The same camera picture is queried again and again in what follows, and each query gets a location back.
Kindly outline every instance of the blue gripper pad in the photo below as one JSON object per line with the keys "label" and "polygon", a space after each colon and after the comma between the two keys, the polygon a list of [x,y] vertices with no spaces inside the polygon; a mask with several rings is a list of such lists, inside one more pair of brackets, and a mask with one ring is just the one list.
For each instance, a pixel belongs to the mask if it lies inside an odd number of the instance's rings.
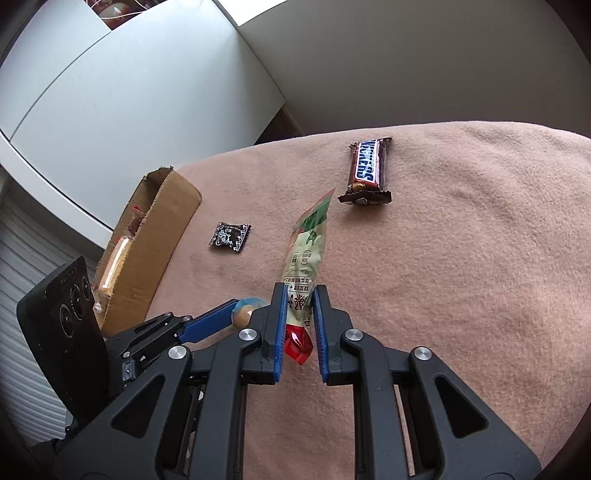
{"label": "blue gripper pad", "polygon": [[318,296],[318,287],[314,289],[314,298],[312,302],[314,312],[314,330],[316,331],[316,350],[318,350],[318,368],[320,376],[324,383],[329,379],[329,344],[326,339],[326,330],[324,329],[324,318]]}
{"label": "blue gripper pad", "polygon": [[287,322],[287,285],[283,286],[281,295],[281,308],[279,310],[279,322],[275,336],[275,362],[273,364],[273,379],[275,383],[281,378],[283,369],[283,347],[285,345],[285,324]]}
{"label": "blue gripper pad", "polygon": [[238,303],[232,299],[213,310],[185,323],[183,333],[178,337],[181,343],[197,343],[232,324],[232,310]]}

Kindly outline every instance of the snickers bar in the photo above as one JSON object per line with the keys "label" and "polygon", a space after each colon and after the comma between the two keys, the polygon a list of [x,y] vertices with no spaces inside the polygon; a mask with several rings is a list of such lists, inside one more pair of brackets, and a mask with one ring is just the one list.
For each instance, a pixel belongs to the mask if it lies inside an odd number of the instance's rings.
{"label": "snickers bar", "polygon": [[384,163],[391,140],[388,137],[351,143],[349,186],[339,197],[341,203],[367,205],[392,201],[392,194],[384,186]]}

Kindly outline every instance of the cardboard box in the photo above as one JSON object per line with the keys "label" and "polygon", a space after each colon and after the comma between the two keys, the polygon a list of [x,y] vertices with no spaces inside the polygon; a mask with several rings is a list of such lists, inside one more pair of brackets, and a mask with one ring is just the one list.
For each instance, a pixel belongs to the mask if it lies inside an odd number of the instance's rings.
{"label": "cardboard box", "polygon": [[112,295],[100,315],[104,337],[144,321],[178,240],[200,204],[199,191],[172,167],[150,172],[139,183],[96,269],[95,291],[115,245],[134,218],[135,207],[139,208],[145,216],[113,279]]}

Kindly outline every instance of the red packet end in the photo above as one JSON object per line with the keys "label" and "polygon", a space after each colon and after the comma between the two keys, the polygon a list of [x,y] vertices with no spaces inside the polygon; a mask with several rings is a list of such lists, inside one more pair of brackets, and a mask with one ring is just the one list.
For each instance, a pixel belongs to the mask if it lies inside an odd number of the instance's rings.
{"label": "red packet end", "polygon": [[300,365],[303,365],[312,353],[314,346],[310,335],[303,327],[296,325],[285,326],[285,345],[283,351]]}

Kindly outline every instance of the fleece blanket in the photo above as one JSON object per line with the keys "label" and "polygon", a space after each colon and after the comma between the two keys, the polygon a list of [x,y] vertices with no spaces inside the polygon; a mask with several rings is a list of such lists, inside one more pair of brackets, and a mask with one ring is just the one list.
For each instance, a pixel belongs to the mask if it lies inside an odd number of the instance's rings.
{"label": "fleece blanket", "polygon": [[[392,137],[392,203],[333,199],[319,282],[389,347],[426,345],[548,463],[591,398],[591,140],[516,123],[363,129],[274,142],[180,169],[203,194],[149,316],[269,299],[297,218],[344,193],[349,144]],[[208,246],[250,223],[240,254]],[[250,387],[245,479],[353,478],[350,387],[316,353]]]}

